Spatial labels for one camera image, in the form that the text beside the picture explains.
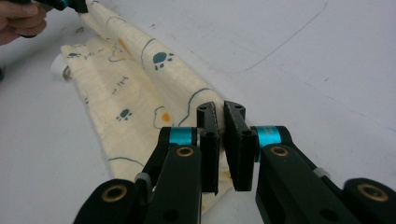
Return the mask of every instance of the cartoon print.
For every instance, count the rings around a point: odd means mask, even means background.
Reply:
[[[114,95],[119,89],[124,87],[124,85],[126,85],[126,81],[128,79],[129,79],[128,77],[122,76],[122,79],[119,82],[117,82],[118,87],[114,88],[114,91],[111,94]]]
[[[80,53],[69,53],[69,55],[67,55],[67,58],[78,58],[79,56],[81,56]]]
[[[93,57],[94,55],[95,55],[94,52],[89,52],[87,55],[84,55],[84,58],[85,58],[85,60],[87,60],[87,59]]]
[[[155,38],[150,39],[150,40],[146,43],[145,47],[143,47],[142,53],[140,54],[140,61],[142,62],[143,69],[145,69],[145,65],[144,65],[144,63],[143,63],[143,55],[144,55],[145,49],[146,49],[146,47],[147,47],[152,41],[154,41],[154,40],[155,40]]]
[[[118,160],[131,161],[131,162],[134,162],[134,163],[137,163],[137,164],[141,165],[142,167],[145,167],[145,165],[143,165],[142,162],[136,161],[136,160],[132,160],[132,159],[129,159],[129,158],[126,158],[126,157],[115,157],[115,158],[111,158],[111,159],[108,159],[108,160],[109,161],[118,161]]]
[[[212,90],[210,90],[209,88],[202,88],[202,89],[200,89],[200,90],[198,90],[198,91],[196,91],[195,93],[192,94],[192,96],[190,97],[189,103],[187,104],[187,115],[186,115],[186,117],[184,117],[184,119],[181,120],[181,122],[177,125],[177,127],[180,127],[181,124],[184,121],[186,121],[186,119],[190,116],[192,100],[195,98],[196,95],[198,95],[202,91],[212,91]]]
[[[129,117],[132,116],[132,112],[129,109],[124,109],[120,114],[116,117],[118,121],[121,121],[122,119],[128,120]]]
[[[164,106],[160,106],[154,111],[154,122],[153,126],[156,129],[161,129],[164,126],[173,126],[171,122],[171,116],[168,111],[166,111]]]
[[[108,57],[108,60],[112,63],[123,61],[126,59],[125,53],[122,51],[122,49],[119,49],[117,45],[113,46],[113,53],[110,57]]]
[[[161,68],[165,67],[165,62],[172,62],[173,61],[173,56],[175,56],[175,54],[173,53],[169,53],[166,54],[164,52],[159,52],[156,53],[154,55],[154,57],[152,57],[152,61],[155,64],[155,70],[159,70]]]

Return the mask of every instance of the patterned fabric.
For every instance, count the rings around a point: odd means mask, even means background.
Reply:
[[[87,5],[81,18],[99,36],[62,53],[116,178],[142,171],[161,127],[195,127],[198,105],[215,102],[223,133],[223,101],[172,50],[97,1]],[[231,185],[221,150],[219,194],[203,196],[203,213]]]

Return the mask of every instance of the white surface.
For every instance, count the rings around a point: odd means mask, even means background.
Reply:
[[[52,65],[50,66],[51,74],[60,81],[68,81],[70,77],[65,77],[65,75],[70,75],[70,70],[67,68],[67,62],[64,60],[64,56],[62,53],[56,56],[55,60],[53,61]]]
[[[394,1],[106,3],[244,105],[248,123],[288,127],[339,187],[364,176],[396,189]],[[71,223],[111,178],[76,88],[50,73],[61,45],[93,34],[76,32],[73,10],[48,22],[0,47],[0,223]],[[261,223],[254,195],[228,192],[202,222]]]

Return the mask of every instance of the black metal bracket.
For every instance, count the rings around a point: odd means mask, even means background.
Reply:
[[[266,224],[396,223],[394,190],[365,178],[337,188],[286,127],[248,127],[245,115],[242,105],[224,102],[225,152],[238,191],[252,189],[254,162],[261,163],[256,203]],[[134,183],[101,185],[75,223],[200,223],[201,193],[218,192],[219,141],[215,105],[200,105],[196,128],[162,128]]]

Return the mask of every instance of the brass screw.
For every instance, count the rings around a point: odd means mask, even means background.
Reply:
[[[359,184],[358,190],[366,198],[377,202],[383,203],[389,199],[388,194],[384,190],[370,184]]]
[[[124,185],[113,185],[103,192],[102,200],[107,203],[117,202],[126,195],[127,191]]]
[[[176,151],[176,154],[179,157],[189,157],[192,154],[194,154],[194,150],[192,150],[192,148],[190,147],[181,147]]]
[[[271,152],[280,157],[289,155],[289,152],[283,147],[271,147]]]

